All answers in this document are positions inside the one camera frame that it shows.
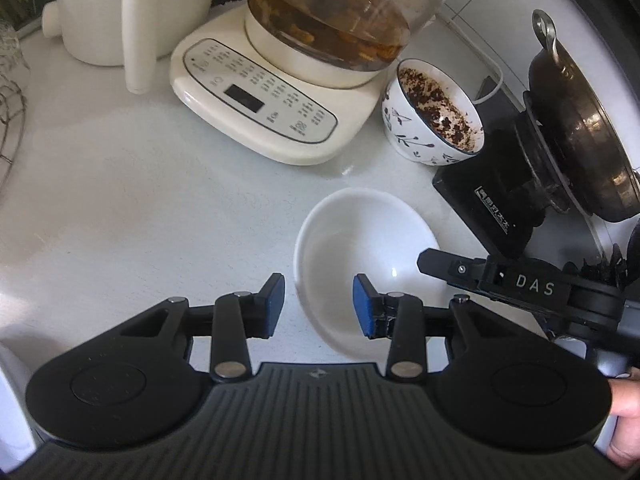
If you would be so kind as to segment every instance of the white knob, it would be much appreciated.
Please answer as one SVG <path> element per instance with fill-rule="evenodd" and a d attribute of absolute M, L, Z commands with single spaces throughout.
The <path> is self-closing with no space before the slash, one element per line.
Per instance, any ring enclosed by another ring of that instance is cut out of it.
<path fill-rule="evenodd" d="M 60 10 L 57 2 L 49 2 L 42 9 L 42 33 L 45 38 L 62 36 Z"/>

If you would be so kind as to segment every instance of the white electric kettle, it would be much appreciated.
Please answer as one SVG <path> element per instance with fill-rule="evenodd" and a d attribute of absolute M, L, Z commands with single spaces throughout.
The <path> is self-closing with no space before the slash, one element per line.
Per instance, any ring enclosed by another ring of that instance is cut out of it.
<path fill-rule="evenodd" d="M 62 35 L 81 61 L 124 65 L 127 88 L 149 90 L 156 58 L 170 53 L 207 17 L 211 0 L 56 0 L 42 11 L 42 31 Z"/>

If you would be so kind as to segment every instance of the countertop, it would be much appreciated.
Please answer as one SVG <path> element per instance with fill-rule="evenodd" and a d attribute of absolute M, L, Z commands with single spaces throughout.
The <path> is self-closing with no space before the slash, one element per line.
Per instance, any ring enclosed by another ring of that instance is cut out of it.
<path fill-rule="evenodd" d="M 344 362 L 312 329 L 292 280 L 296 235 L 311 208 L 344 187 L 393 193 L 428 222 L 443 250 L 486 251 L 431 186 L 433 168 L 400 157 L 379 109 L 320 166 L 286 166 L 241 146 L 188 108 L 159 61 L 151 92 L 127 92 L 121 68 L 71 57 L 40 31 L 22 42 L 31 64 L 28 119 L 0 193 L 0 341 L 33 370 L 169 296 L 211 304 L 287 280 L 275 336 L 249 342 L 252 362 Z M 433 62 L 475 94 L 488 71 L 441 22 L 406 57 Z M 534 328 L 533 318 L 492 308 Z M 207 342 L 192 363 L 206 368 Z"/>

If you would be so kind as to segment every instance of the human hand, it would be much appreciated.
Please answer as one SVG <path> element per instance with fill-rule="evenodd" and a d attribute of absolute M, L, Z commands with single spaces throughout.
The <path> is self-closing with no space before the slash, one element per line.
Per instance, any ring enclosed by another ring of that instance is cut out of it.
<path fill-rule="evenodd" d="M 618 416 L 607 457 L 623 468 L 640 460 L 640 370 L 632 368 L 628 379 L 610 379 L 611 415 Z"/>

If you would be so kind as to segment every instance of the patterned bowl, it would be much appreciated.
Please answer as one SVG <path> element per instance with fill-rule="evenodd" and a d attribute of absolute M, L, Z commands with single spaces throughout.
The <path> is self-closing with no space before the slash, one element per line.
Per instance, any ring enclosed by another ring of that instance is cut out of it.
<path fill-rule="evenodd" d="M 407 82 L 409 75 L 414 80 Z M 437 83 L 448 98 L 449 106 L 424 100 L 418 114 L 412 101 L 417 102 L 426 94 L 422 76 Z M 443 71 L 419 59 L 405 59 L 398 65 L 383 95 L 382 117 L 388 141 L 400 155 L 414 162 L 446 166 L 477 155 L 484 145 L 484 130 L 471 99 Z M 455 128 L 456 123 L 466 123 L 468 130 Z"/>

